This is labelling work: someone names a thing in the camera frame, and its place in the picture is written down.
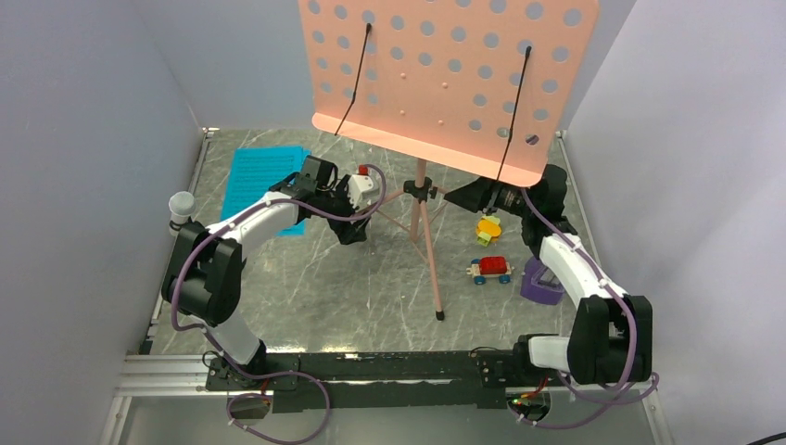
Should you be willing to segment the pink music stand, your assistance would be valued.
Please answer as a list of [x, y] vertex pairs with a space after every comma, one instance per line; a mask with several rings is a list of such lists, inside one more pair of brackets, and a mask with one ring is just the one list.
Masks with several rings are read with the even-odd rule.
[[517, 186], [547, 152], [595, 1], [301, 1], [315, 128]]

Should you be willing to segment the blue sheet music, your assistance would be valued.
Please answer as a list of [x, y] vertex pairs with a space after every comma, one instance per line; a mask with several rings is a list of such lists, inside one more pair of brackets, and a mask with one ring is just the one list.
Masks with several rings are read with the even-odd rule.
[[242, 147], [235, 151], [220, 220], [258, 201], [269, 188], [298, 172], [311, 152], [302, 146]]

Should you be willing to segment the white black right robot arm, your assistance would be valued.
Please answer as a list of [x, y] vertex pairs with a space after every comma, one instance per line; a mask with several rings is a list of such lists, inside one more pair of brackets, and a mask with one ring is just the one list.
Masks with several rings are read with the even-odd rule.
[[567, 179], [563, 168], [549, 164], [530, 187], [480, 177], [446, 199], [472, 213], [503, 210], [518, 217], [524, 244], [576, 308], [568, 336], [527, 335], [517, 343], [511, 368], [518, 382], [534, 385], [547, 370], [570, 375], [581, 385], [619, 389], [644, 382], [652, 375], [652, 304], [628, 294], [584, 249], [564, 215]]

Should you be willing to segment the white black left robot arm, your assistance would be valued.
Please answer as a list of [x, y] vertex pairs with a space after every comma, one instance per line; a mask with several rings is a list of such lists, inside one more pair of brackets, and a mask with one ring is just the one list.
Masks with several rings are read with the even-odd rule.
[[387, 179], [373, 164], [338, 176], [335, 163], [307, 156], [299, 171], [230, 218], [209, 226], [191, 218], [174, 223], [177, 235], [161, 285], [172, 327], [200, 330], [231, 364], [229, 375], [239, 387], [258, 387], [268, 371], [267, 348], [238, 310], [247, 256], [312, 216], [326, 219], [340, 244], [363, 242], [386, 193]]

